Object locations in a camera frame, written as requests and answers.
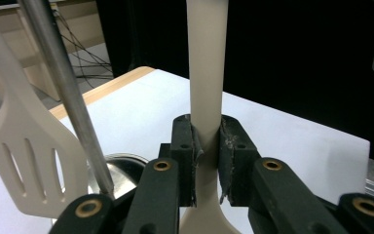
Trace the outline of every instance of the slotted spatula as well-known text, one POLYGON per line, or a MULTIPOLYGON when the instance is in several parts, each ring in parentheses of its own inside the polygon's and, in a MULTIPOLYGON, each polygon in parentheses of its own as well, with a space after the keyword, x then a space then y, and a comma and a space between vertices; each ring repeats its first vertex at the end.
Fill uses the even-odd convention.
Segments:
POLYGON ((37 98, 1 33, 0 85, 0 176, 21 212, 58 218, 88 193, 86 154, 37 98))

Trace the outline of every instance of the brass screw insert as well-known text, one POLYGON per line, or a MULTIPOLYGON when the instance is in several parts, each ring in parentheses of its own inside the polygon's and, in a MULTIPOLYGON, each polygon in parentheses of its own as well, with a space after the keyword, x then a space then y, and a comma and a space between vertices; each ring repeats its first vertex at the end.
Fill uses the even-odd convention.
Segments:
POLYGON ((154 164, 154 170, 163 172, 171 168, 171 164, 167 161, 159 161, 154 164))
POLYGON ((369 216, 374 216, 374 201, 357 197, 352 200, 352 203, 358 211, 369 216))
POLYGON ((81 203, 75 210, 78 217, 89 217, 97 214, 102 208, 102 203, 97 199, 87 200, 81 203))
POLYGON ((281 169, 281 163, 274 160, 266 160, 263 162, 263 166, 271 171, 278 171, 281 169))

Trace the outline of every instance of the white plastic utensil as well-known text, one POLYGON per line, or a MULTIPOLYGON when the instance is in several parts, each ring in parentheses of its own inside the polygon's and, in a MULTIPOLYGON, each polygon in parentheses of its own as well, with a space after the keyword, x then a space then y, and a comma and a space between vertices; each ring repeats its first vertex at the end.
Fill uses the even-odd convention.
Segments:
POLYGON ((180 220, 180 233, 239 233, 223 214, 217 195, 228 0, 187 0, 191 122, 205 152, 196 176, 197 207, 180 220))
POLYGON ((98 183, 99 192, 114 199, 113 178, 78 87, 50 2, 19 0, 19 6, 25 13, 45 64, 51 68, 49 71, 75 134, 88 154, 88 163, 98 183))
POLYGON ((86 154, 36 97, 1 33, 0 86, 0 176, 21 212, 58 218, 88 193, 86 154))

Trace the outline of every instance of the metal rod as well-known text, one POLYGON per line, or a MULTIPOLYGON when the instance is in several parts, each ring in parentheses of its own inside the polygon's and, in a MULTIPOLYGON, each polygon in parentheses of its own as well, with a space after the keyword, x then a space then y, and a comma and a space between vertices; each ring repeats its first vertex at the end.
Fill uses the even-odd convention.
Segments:
POLYGON ((93 123, 78 87, 68 53, 62 42, 48 0, 19 0, 28 24, 37 40, 43 60, 56 84, 75 133, 87 152, 88 161, 100 193, 113 198, 114 183, 97 140, 93 123))

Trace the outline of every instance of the wire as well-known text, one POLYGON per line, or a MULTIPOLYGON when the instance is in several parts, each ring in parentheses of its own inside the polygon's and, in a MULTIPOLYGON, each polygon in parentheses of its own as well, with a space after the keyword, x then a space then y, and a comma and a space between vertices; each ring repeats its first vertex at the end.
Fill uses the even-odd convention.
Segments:
POLYGON ((75 54, 71 53, 70 55, 72 55, 73 57, 75 57, 75 58, 78 59, 79 65, 78 66, 73 66, 73 67, 80 68, 80 71, 81 71, 81 74, 82 74, 82 75, 79 75, 79 76, 76 76, 76 77, 77 78, 84 78, 86 80, 86 82, 88 83, 88 85, 90 87, 92 87, 92 88, 94 88, 94 86, 90 83, 89 78, 90 79, 108 79, 108 80, 112 80, 114 78, 112 74, 111 74, 111 76, 106 76, 106 75, 86 75, 85 74, 84 67, 97 67, 97 66, 103 67, 105 70, 107 70, 108 72, 112 73, 112 70, 109 68, 109 67, 111 67, 111 63, 103 60, 102 58, 100 58, 97 55, 95 55, 95 54, 91 53, 90 51, 88 51, 81 44, 81 42, 78 40, 78 38, 74 35, 74 33, 70 29, 70 27, 69 27, 66 19, 63 17, 63 15, 60 13, 60 11, 53 10, 53 12, 54 12, 54 14, 58 15, 58 18, 59 18, 60 22, 68 30, 70 38, 68 38, 68 37, 66 37, 66 36, 64 36, 62 34, 61 34, 61 37, 64 38, 65 40, 67 40, 68 42, 70 42, 74 46, 75 54), (81 58, 80 54, 79 54, 79 49, 81 49, 81 51, 84 51, 88 55, 90 55, 90 57, 93 59, 93 61, 89 61, 87 59, 81 58), (94 64, 94 65, 83 65, 82 61, 85 61, 85 62, 87 62, 89 64, 94 64))

